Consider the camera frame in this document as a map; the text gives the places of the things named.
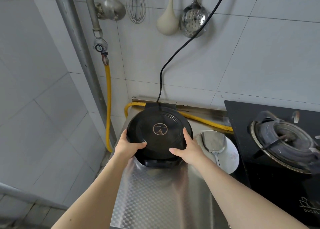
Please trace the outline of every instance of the gray pipe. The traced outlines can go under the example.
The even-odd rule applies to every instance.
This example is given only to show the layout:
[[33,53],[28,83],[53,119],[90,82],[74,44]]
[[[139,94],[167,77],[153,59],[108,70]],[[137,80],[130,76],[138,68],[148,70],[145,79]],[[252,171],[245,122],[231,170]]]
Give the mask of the gray pipe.
[[103,33],[100,28],[99,20],[98,20],[97,14],[96,14],[94,0],[86,0],[86,2],[87,2],[88,9],[89,9],[89,14],[90,14],[90,18],[91,18],[91,22],[92,22],[92,26],[93,26],[94,36],[96,38],[101,38],[101,37],[103,37]]
[[[107,106],[104,100],[102,90],[98,81],[98,76],[94,68],[89,48],[83,33],[80,19],[73,0],[56,0],[63,21],[73,43],[75,52],[77,53],[84,75],[89,84],[91,93],[98,107],[99,113],[106,126]],[[112,123],[110,124],[110,142],[114,146],[117,141],[115,130]]]

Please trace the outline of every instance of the round black lid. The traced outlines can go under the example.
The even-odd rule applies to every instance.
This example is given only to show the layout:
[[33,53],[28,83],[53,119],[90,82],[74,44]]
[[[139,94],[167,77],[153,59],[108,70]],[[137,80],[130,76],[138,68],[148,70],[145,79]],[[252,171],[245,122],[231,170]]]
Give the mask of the round black lid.
[[178,157],[173,155],[169,148],[181,150],[186,148],[184,127],[193,137],[189,122],[176,110],[160,105],[146,107],[129,123],[127,137],[131,143],[147,142],[147,146],[135,154],[142,164],[146,165],[146,160],[157,160],[166,164],[176,163]]

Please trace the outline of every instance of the black power cord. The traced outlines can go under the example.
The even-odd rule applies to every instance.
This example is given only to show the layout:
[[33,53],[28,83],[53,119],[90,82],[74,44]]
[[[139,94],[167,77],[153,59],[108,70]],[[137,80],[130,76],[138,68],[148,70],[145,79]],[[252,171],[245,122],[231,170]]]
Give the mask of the black power cord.
[[211,14],[209,15],[208,19],[204,22],[204,24],[199,28],[199,30],[184,44],[182,45],[173,55],[172,57],[168,60],[168,62],[166,62],[166,64],[162,67],[161,72],[160,72],[160,93],[159,93],[159,97],[157,99],[157,103],[159,102],[160,96],[161,96],[161,92],[162,92],[162,72],[163,70],[166,68],[166,66],[170,63],[170,61],[186,46],[188,45],[188,43],[190,43],[198,34],[199,32],[201,32],[201,30],[205,27],[205,25],[209,22],[209,20],[211,19],[211,17],[213,16],[213,14],[216,12],[217,8],[219,7],[220,3],[222,0],[219,0],[216,7],[214,8],[214,10],[211,12]]

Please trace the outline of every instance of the hand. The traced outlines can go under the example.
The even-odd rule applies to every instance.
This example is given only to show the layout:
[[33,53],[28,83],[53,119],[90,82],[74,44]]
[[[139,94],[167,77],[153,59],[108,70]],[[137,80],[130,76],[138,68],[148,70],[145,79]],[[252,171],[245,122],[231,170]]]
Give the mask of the hand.
[[170,148],[170,152],[178,157],[181,157],[188,164],[194,165],[202,157],[206,157],[201,147],[196,140],[193,140],[186,128],[183,129],[183,135],[186,140],[186,149],[180,150],[177,148]]
[[128,161],[131,157],[134,156],[134,154],[137,152],[139,149],[145,148],[147,145],[146,142],[143,143],[130,143],[127,140],[127,129],[123,130],[121,137],[118,141],[117,146],[115,147],[114,150],[114,155],[119,156],[126,161]]

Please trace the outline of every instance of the whisk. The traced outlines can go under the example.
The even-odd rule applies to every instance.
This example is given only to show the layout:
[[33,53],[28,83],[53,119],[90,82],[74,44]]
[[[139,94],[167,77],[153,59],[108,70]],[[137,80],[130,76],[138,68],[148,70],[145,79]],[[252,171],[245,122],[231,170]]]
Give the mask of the whisk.
[[127,0],[127,12],[133,23],[143,22],[146,17],[146,0]]

